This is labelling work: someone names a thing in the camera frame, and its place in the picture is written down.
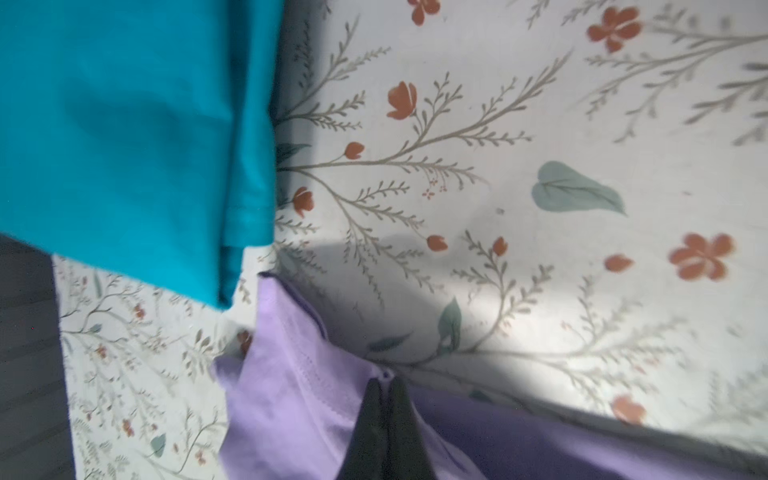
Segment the floral pattern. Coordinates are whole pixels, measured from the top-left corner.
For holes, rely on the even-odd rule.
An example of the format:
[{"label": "floral pattern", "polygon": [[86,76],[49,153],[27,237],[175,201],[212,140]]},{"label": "floral pattern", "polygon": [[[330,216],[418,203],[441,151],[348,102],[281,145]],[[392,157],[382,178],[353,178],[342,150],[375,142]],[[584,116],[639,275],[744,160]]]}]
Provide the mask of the floral pattern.
[{"label": "floral pattern", "polygon": [[231,311],[56,260],[78,478],[223,478],[261,270],[413,382],[768,475],[768,7],[408,4],[287,6]]}]

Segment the teal fabric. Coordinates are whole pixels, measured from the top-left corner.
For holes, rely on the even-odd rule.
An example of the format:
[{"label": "teal fabric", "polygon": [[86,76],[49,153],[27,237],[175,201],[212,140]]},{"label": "teal fabric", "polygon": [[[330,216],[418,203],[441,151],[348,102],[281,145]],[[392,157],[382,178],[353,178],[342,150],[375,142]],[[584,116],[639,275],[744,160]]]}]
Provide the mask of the teal fabric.
[{"label": "teal fabric", "polygon": [[0,3],[0,231],[213,306],[272,243],[282,0]]}]

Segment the purple fabric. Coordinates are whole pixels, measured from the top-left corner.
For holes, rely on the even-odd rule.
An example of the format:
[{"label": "purple fabric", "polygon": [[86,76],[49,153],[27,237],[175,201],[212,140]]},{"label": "purple fabric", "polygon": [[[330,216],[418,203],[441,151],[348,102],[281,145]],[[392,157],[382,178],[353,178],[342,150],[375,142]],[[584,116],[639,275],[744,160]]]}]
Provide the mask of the purple fabric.
[{"label": "purple fabric", "polygon": [[[220,458],[230,480],[336,477],[366,383],[392,372],[328,343],[318,313],[262,276],[257,334],[244,361],[220,357],[230,428]],[[509,480],[737,480],[734,472],[498,406],[412,387],[437,477]]]}]

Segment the dark wooden floor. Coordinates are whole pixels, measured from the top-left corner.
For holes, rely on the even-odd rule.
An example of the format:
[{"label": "dark wooden floor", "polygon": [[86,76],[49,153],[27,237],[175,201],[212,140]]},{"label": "dark wooden floor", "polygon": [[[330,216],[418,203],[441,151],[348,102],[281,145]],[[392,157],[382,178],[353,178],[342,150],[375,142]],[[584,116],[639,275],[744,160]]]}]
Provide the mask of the dark wooden floor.
[{"label": "dark wooden floor", "polygon": [[49,256],[0,236],[0,480],[74,478]]}]

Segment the lavender cloth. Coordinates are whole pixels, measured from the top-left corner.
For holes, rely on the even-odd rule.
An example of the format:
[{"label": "lavender cloth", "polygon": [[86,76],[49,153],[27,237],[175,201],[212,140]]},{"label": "lavender cloth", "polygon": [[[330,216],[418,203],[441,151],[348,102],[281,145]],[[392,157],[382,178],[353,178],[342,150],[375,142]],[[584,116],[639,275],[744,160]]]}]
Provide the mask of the lavender cloth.
[{"label": "lavender cloth", "polygon": [[[369,379],[392,372],[328,343],[318,313],[262,275],[258,327],[244,361],[216,359],[230,427],[230,480],[336,477]],[[425,449],[441,480],[739,480],[749,478],[588,430],[412,387]]]}]

